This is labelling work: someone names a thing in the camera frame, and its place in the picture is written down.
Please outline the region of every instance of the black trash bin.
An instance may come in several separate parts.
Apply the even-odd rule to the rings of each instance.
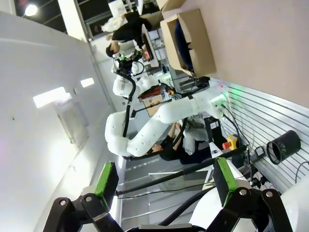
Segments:
[[[267,144],[267,156],[276,165],[300,150],[300,138],[295,131],[289,130]]]

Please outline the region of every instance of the white wall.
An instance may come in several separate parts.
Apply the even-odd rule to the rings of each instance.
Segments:
[[[88,44],[9,14],[0,13],[0,22],[0,227],[42,231],[55,197],[75,200],[99,158],[115,158],[104,139],[113,107]],[[95,84],[82,88],[80,81],[90,77]],[[58,87],[80,103],[89,122],[82,151],[70,144],[53,106],[34,104],[34,96]]]
[[[14,0],[0,0],[0,12],[16,14]]]
[[[124,103],[126,104],[127,101],[122,97],[116,96],[112,91],[112,87],[117,76],[116,74],[111,72],[112,65],[113,65],[112,59],[108,59],[103,62],[98,62],[99,70],[102,74],[104,83],[106,84],[106,87],[108,89],[108,94],[111,97],[111,100],[116,108],[116,111],[123,111],[126,109],[126,105],[123,104]]]

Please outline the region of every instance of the white slatwall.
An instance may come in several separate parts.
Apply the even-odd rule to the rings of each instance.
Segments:
[[[277,185],[277,189],[281,192],[286,191],[295,184],[295,173],[299,165],[309,160],[309,109],[254,89],[218,80],[213,82],[227,86],[230,110],[253,149],[258,146],[265,148],[269,141],[288,130],[298,134],[301,139],[299,152],[279,165],[273,165],[268,157],[256,165],[274,185]],[[222,125],[227,134],[236,133],[233,125],[227,120],[222,120]],[[308,174],[309,166],[305,164],[300,168],[298,180]]]

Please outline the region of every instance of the cardboard box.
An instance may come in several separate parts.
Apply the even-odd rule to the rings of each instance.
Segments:
[[[212,55],[211,44],[205,28],[205,24],[199,9],[179,13],[173,17],[161,21],[161,29],[170,65],[188,75],[184,61],[178,54],[175,40],[176,21],[179,20],[190,50],[190,56],[197,77],[206,76],[216,72]]]
[[[156,0],[161,12],[180,8],[186,0]]]

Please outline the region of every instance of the cable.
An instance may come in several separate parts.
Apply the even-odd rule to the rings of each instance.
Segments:
[[[145,70],[145,66],[144,66],[144,64],[142,62],[136,61],[136,63],[140,63],[143,66],[143,70],[140,73],[135,74],[134,76],[138,76],[138,75],[142,74],[144,72],[144,70]]]
[[[128,96],[128,103],[130,103],[132,101],[132,97],[133,97],[135,90],[136,90],[136,83],[135,83],[135,81],[132,80],[131,77],[124,75],[119,70],[116,71],[116,74],[132,83],[132,90],[131,90],[131,92]]]
[[[129,127],[130,108],[131,108],[130,105],[126,105],[126,121],[125,121],[124,132],[122,134],[124,138],[126,137],[127,129]]]
[[[300,169],[305,163],[307,163],[307,164],[309,165],[309,161],[302,162],[302,163],[299,165],[299,167],[298,167],[298,169],[297,169],[297,171],[296,171],[296,175],[295,175],[295,184],[297,183],[297,175],[298,175],[299,169]]]
[[[193,91],[190,90],[190,91],[188,91],[188,92],[186,92],[186,93],[179,93],[179,92],[176,92],[176,89],[175,89],[175,88],[173,88],[172,86],[169,86],[169,85],[166,84],[166,83],[161,83],[161,85],[166,86],[167,88],[169,88],[170,90],[172,90],[174,93],[181,95],[181,97],[187,97],[188,95],[192,95],[192,94],[194,94],[194,93],[200,91],[201,89],[204,89],[204,88],[205,88],[205,87],[201,87],[201,88],[197,88],[197,89],[195,89],[195,90],[193,90]]]
[[[244,152],[246,149],[247,149],[247,146],[240,146],[240,147],[236,148],[235,150],[221,154],[219,157],[223,157],[223,158],[227,159],[227,158],[230,158],[233,155],[238,155],[239,153]],[[175,179],[179,176],[188,175],[188,174],[193,173],[197,170],[200,170],[202,168],[206,168],[206,167],[213,165],[214,161],[216,159],[217,159],[217,157],[213,158],[213,159],[207,159],[202,163],[199,163],[199,164],[194,165],[194,166],[189,167],[189,168],[185,168],[182,171],[179,171],[177,173],[174,173],[174,174],[171,174],[171,175],[168,175],[168,176],[164,176],[162,178],[150,181],[148,183],[145,183],[145,184],[142,184],[142,185],[130,188],[130,189],[126,189],[126,190],[123,190],[123,191],[116,191],[115,195],[119,196],[119,195],[123,195],[123,194],[129,193],[129,192],[134,192],[134,191],[137,191],[137,190],[140,190],[140,189],[143,189],[143,188],[147,188],[147,187],[150,187],[150,186],[153,186],[153,185],[163,183],[163,182],[168,181],[168,180]]]
[[[212,183],[214,183],[214,181],[207,182],[207,183],[204,183],[204,184],[199,184],[199,185],[191,185],[191,186],[187,186],[187,187],[179,188],[179,189],[174,189],[174,190],[162,190],[162,191],[156,191],[156,192],[149,192],[149,193],[145,193],[145,194],[142,194],[142,195],[136,195],[136,196],[132,196],[132,197],[119,197],[118,199],[138,198],[138,197],[143,197],[143,196],[147,196],[147,195],[150,195],[150,194],[161,193],[161,192],[176,192],[176,191],[180,191],[180,190],[184,190],[184,189],[189,189],[189,188],[196,187],[196,186],[201,186],[201,185],[212,184]]]
[[[245,138],[245,140],[247,140],[247,142],[248,142],[248,146],[249,146],[249,151],[251,150],[251,145],[250,145],[250,142],[249,142],[249,140],[247,139],[247,137],[243,134],[243,132],[241,131],[241,129],[239,128],[239,125],[238,125],[238,123],[237,123],[237,121],[236,121],[236,119],[235,119],[235,117],[234,117],[234,115],[232,114],[232,112],[225,106],[225,105],[221,105],[223,108],[225,108],[229,113],[230,113],[230,115],[232,116],[232,118],[233,118],[233,120],[235,121],[235,123],[236,123],[236,126],[238,127],[238,129],[239,129],[239,131],[240,131],[240,133],[242,134],[242,136]]]
[[[158,102],[158,103],[156,103],[156,104],[147,106],[147,107],[145,107],[145,108],[142,108],[142,109],[139,109],[139,110],[133,110],[133,111],[135,111],[135,113],[137,113],[137,112],[140,112],[140,111],[143,111],[143,110],[146,110],[146,109],[155,107],[155,106],[157,106],[157,105],[162,105],[162,104],[165,104],[165,103],[168,103],[168,102],[171,102],[171,101],[172,101],[172,99],[169,99],[169,100],[166,100],[166,101],[161,101],[161,102]]]
[[[189,208],[194,202],[200,200],[206,193],[212,190],[214,187],[202,190],[201,192],[195,194],[194,196],[190,197],[185,203],[183,203],[178,209],[174,211],[170,216],[168,216],[164,221],[162,221],[159,225],[160,226],[168,226],[171,224],[177,217],[179,217],[187,208]]]
[[[234,126],[235,129],[236,129],[237,136],[238,136],[238,138],[239,138],[239,145],[242,145],[241,137],[240,137],[239,130],[238,130],[238,127],[236,126],[236,124],[235,124],[228,116],[226,116],[225,114],[223,114],[223,117],[225,117],[230,123],[233,124],[233,126]]]

